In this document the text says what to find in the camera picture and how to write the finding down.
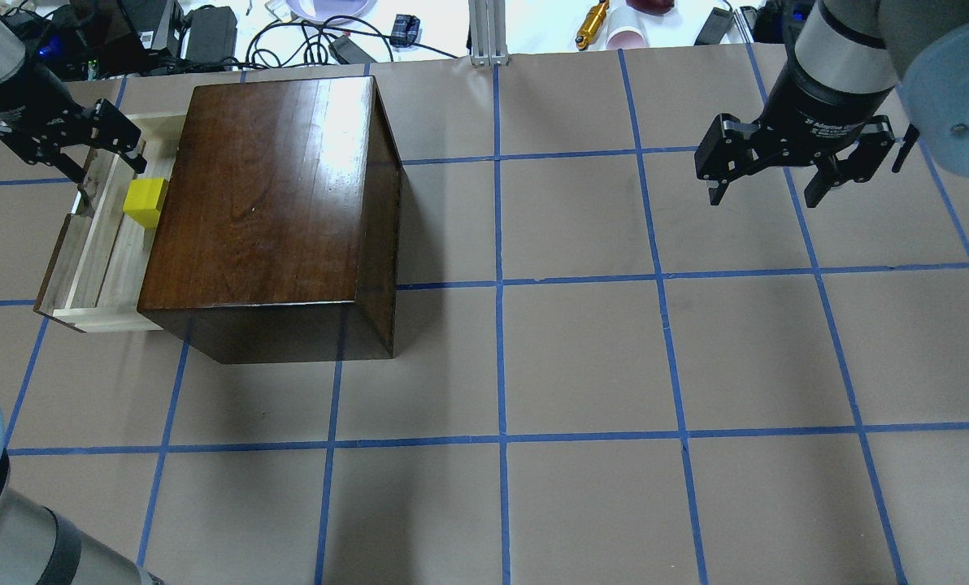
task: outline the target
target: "yellow cube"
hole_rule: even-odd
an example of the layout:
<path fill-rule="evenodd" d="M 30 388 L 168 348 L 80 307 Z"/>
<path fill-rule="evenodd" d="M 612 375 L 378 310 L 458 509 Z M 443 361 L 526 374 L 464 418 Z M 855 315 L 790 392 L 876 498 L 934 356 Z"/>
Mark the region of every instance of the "yellow cube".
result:
<path fill-rule="evenodd" d="M 163 199 L 166 197 L 166 179 L 134 179 L 124 199 L 124 213 L 145 229 L 156 229 Z"/>

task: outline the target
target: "yellow block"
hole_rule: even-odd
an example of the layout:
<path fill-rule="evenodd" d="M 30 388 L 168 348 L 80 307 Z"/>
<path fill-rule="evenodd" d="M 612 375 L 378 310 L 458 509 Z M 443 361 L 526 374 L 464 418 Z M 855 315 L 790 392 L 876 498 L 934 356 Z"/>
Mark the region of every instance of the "yellow block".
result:
<path fill-rule="evenodd" d="M 163 210 L 166 185 L 166 179 L 134 179 L 124 199 L 124 213 L 143 228 L 155 229 Z"/>

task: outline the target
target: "black phone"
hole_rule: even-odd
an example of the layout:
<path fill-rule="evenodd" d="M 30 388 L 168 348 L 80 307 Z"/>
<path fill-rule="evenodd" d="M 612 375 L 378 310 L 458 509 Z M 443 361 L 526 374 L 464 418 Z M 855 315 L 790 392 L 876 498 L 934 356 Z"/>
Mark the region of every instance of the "black phone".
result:
<path fill-rule="evenodd" d="M 701 27 L 701 32 L 693 41 L 695 45 L 718 45 L 723 40 L 723 35 L 733 26 L 734 14 L 731 11 L 724 11 L 723 8 L 712 8 L 711 14 Z"/>

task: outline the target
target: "grid pattern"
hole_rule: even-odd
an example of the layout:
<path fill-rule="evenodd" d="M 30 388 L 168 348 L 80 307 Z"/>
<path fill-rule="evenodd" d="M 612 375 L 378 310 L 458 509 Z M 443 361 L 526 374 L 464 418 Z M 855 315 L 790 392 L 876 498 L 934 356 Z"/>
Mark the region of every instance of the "grid pattern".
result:
<path fill-rule="evenodd" d="M 766 99 L 766 85 L 760 74 L 760 63 L 757 59 L 756 51 L 751 45 L 745 46 L 748 63 L 755 77 L 755 90 L 757 95 Z M 881 529 L 881 537 L 885 542 L 885 548 L 889 552 L 891 562 L 891 574 L 897 583 L 908 582 L 908 565 L 905 563 L 901 553 L 901 547 L 897 544 L 896 532 L 894 532 L 893 515 L 890 510 L 893 508 L 887 504 L 885 493 L 882 488 L 879 470 L 881 466 L 876 466 L 876 457 L 872 455 L 872 442 L 877 436 L 896 436 L 898 433 L 924 433 L 924 432 L 943 432 L 957 433 L 969 432 L 969 419 L 956 421 L 956 419 L 934 419 L 930 422 L 865 422 L 861 401 L 858 400 L 856 389 L 854 388 L 851 367 L 846 359 L 848 355 L 848 343 L 839 326 L 839 319 L 836 319 L 836 306 L 834 297 L 829 292 L 828 277 L 837 275 L 865 275 L 865 274 L 911 274 L 927 273 L 934 271 L 940 274 L 969 274 L 969 240 L 964 230 L 960 215 L 953 204 L 952 196 L 945 187 L 937 167 L 930 159 L 929 153 L 923 147 L 923 160 L 921 163 L 928 168 L 933 177 L 939 197 L 949 221 L 957 232 L 957 238 L 964 248 L 967 262 L 941 262 L 923 264 L 905 264 L 905 266 L 822 266 L 819 262 L 818 252 L 815 251 L 815 244 L 810 237 L 807 223 L 807 216 L 804 214 L 800 205 L 799 195 L 797 195 L 796 182 L 793 174 L 789 171 L 784 172 L 784 182 L 790 196 L 794 218 L 797 221 L 797 229 L 800 231 L 809 266 L 785 267 L 784 269 L 755 269 L 755 270 L 708 270 L 708 271 L 665 271 L 663 269 L 663 252 L 659 249 L 659 238 L 656 234 L 655 201 L 652 199 L 655 185 L 662 181 L 660 177 L 649 176 L 647 160 L 649 156 L 673 155 L 675 153 L 693 152 L 691 145 L 675 145 L 675 147 L 645 147 L 641 139 L 641 117 L 640 95 L 633 92 L 633 79 L 627 56 L 631 53 L 619 51 L 617 54 L 619 64 L 619 78 L 621 79 L 621 99 L 627 107 L 629 120 L 628 126 L 631 127 L 632 144 L 631 148 L 622 149 L 584 149 L 584 151 L 562 151 L 544 153 L 504 153 L 503 149 L 503 107 L 508 104 L 501 103 L 501 85 L 506 70 L 495 67 L 492 70 L 492 133 L 493 133 L 493 152 L 491 155 L 458 156 L 458 157 L 433 157 L 433 158 L 413 158 L 407 159 L 404 163 L 408 167 L 425 166 L 448 166 L 448 164 L 469 164 L 469 163 L 491 163 L 493 172 L 493 197 L 494 197 L 494 240 L 495 240 L 495 278 L 484 280 L 461 280 L 461 281 L 424 281 L 406 282 L 399 286 L 399 296 L 410 295 L 410 293 L 425 293 L 430 290 L 444 292 L 452 289 L 485 289 L 494 293 L 494 339 L 495 339 L 495 379 L 496 379 L 496 429 L 494 433 L 480 434 L 455 434 L 439 436 L 407 436 L 398 438 L 338 438 L 338 419 L 342 401 L 342 389 L 347 386 L 343 381 L 345 375 L 350 374 L 350 370 L 359 367 L 358 364 L 351 362 L 335 362 L 332 364 L 332 393 L 329 401 L 328 432 L 321 440 L 282 440 L 282 441 L 253 441 L 253 442 L 214 442 L 213 444 L 184 444 L 172 440 L 172 433 L 176 429 L 176 414 L 179 410 L 180 395 L 182 395 L 183 382 L 186 380 L 186 371 L 190 369 L 193 359 L 188 345 L 180 344 L 176 355 L 176 367 L 173 369 L 172 389 L 170 389 L 166 400 L 165 419 L 162 423 L 162 433 L 158 442 L 136 442 L 135 444 L 87 444 L 87 445 L 58 445 L 58 447 L 24 447 L 17 444 L 15 436 L 16 427 L 19 426 L 20 416 L 27 408 L 28 386 L 38 367 L 42 357 L 42 345 L 45 344 L 47 336 L 50 336 L 49 323 L 43 321 L 36 332 L 36 338 L 32 345 L 32 351 L 28 356 L 28 362 L 24 368 L 24 375 L 20 382 L 20 390 L 13 403 L 8 421 L 8 441 L 9 453 L 17 458 L 54 456 L 54 455 L 137 455 L 144 454 L 154 456 L 154 473 L 151 477 L 149 492 L 147 492 L 147 506 L 141 521 L 142 529 L 140 540 L 136 551 L 137 561 L 146 562 L 146 556 L 150 552 L 150 541 L 154 538 L 156 531 L 157 517 L 161 514 L 161 500 L 165 497 L 163 490 L 165 470 L 170 462 L 176 458 L 183 457 L 184 454 L 198 453 L 255 453 L 255 452 L 321 452 L 324 455 L 321 474 L 321 500 L 317 518 L 317 545 L 314 552 L 309 552 L 309 558 L 314 557 L 313 561 L 313 582 L 316 584 L 327 582 L 340 582 L 342 578 L 336 575 L 329 577 L 328 563 L 331 562 L 329 547 L 331 547 L 332 533 L 329 532 L 331 526 L 332 504 L 338 499 L 338 492 L 335 480 L 338 474 L 338 466 L 342 462 L 344 454 L 357 453 L 361 449 L 398 449 L 398 448 L 418 448 L 431 449 L 440 447 L 451 447 L 458 445 L 460 449 L 469 449 L 467 445 L 494 445 L 492 453 L 498 457 L 498 526 L 499 526 L 499 547 L 501 549 L 501 581 L 503 584 L 511 584 L 522 581 L 518 567 L 529 567 L 530 558 L 520 558 L 519 547 L 515 545 L 515 529 L 511 526 L 518 526 L 515 512 L 517 506 L 511 507 L 511 486 L 518 485 L 518 478 L 511 478 L 511 462 L 514 460 L 511 445 L 517 444 L 610 444 L 614 441 L 643 441 L 640 444 L 678 444 L 675 449 L 679 456 L 679 471 L 677 477 L 680 478 L 682 492 L 685 502 L 685 514 L 688 518 L 689 540 L 693 544 L 693 563 L 695 570 L 689 575 L 689 582 L 727 582 L 727 578 L 721 574 L 716 574 L 712 569 L 712 558 L 714 555 L 722 554 L 721 551 L 712 551 L 711 542 L 715 536 L 706 533 L 704 514 L 705 506 L 711 500 L 704 500 L 704 490 L 699 484 L 699 463 L 697 463 L 697 445 L 707 448 L 712 440 L 760 440 L 760 438 L 770 437 L 820 437 L 820 436 L 841 436 L 855 437 L 859 441 L 860 454 L 863 456 L 863 469 L 867 473 L 865 482 L 867 490 L 874 501 L 877 510 L 878 523 Z M 547 56 L 537 57 L 537 59 L 547 59 Z M 362 71 L 355 71 L 352 67 L 333 70 L 344 75 L 368 75 L 374 73 L 369 66 L 365 66 Z M 240 74 L 239 81 L 246 82 L 247 75 Z M 127 92 L 127 81 L 121 83 L 116 103 L 124 103 L 124 94 Z M 392 123 L 395 118 L 395 107 L 390 105 Z M 641 214 L 647 233 L 647 245 L 650 252 L 652 267 L 648 271 L 632 274 L 603 274 L 603 275 L 575 275 L 575 276 L 556 276 L 545 278 L 506 278 L 504 276 L 504 259 L 510 259 L 511 252 L 504 249 L 503 228 L 508 222 L 508 216 L 503 214 L 504 205 L 510 205 L 507 200 L 508 193 L 504 190 L 504 182 L 507 182 L 508 163 L 518 162 L 518 160 L 558 160 L 558 159 L 615 159 L 623 157 L 631 159 L 636 164 L 638 192 L 641 195 Z M 0 180 L 0 186 L 15 186 L 19 188 L 25 185 L 35 184 L 54 184 L 65 183 L 65 179 L 45 178 L 45 179 L 24 179 L 24 180 Z M 826 328 L 825 334 L 830 338 L 832 351 L 834 352 L 834 362 L 837 365 L 838 374 L 841 376 L 841 386 L 845 390 L 845 402 L 849 405 L 850 420 L 839 423 L 839 425 L 827 426 L 786 426 L 786 427 L 760 427 L 760 428 L 697 428 L 690 425 L 688 412 L 684 407 L 684 388 L 682 385 L 681 361 L 678 359 L 677 336 L 681 336 L 679 319 L 675 307 L 670 303 L 670 287 L 677 282 L 701 281 L 709 279 L 780 279 L 780 278 L 807 278 L 811 279 L 818 293 L 820 309 L 823 311 L 823 319 Z M 671 389 L 671 403 L 673 404 L 675 425 L 671 428 L 655 428 L 647 430 L 618 430 L 602 432 L 510 432 L 507 430 L 507 366 L 510 364 L 507 358 L 510 356 L 507 349 L 510 348 L 511 327 L 515 324 L 506 321 L 508 315 L 507 304 L 511 303 L 514 295 L 522 288 L 535 288 L 536 286 L 571 286 L 582 284 L 612 284 L 612 283 L 653 283 L 656 296 L 657 310 L 659 313 L 660 351 L 663 352 L 663 359 L 667 362 L 667 375 L 669 375 L 669 388 Z M 14 307 L 31 304 L 29 299 L 0 299 L 0 307 Z M 351 469 L 354 463 L 344 461 Z M 534 574 L 530 569 L 525 569 L 525 575 Z M 163 574 L 163 577 L 171 579 L 170 574 Z"/>

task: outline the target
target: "red object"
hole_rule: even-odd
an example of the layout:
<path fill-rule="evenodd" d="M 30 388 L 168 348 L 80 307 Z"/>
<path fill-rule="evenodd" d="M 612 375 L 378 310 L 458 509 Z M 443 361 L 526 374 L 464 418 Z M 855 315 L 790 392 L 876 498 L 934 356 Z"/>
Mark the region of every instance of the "red object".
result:
<path fill-rule="evenodd" d="M 626 4 L 640 12 L 647 12 L 648 15 L 660 16 L 673 10 L 676 0 L 626 0 Z"/>

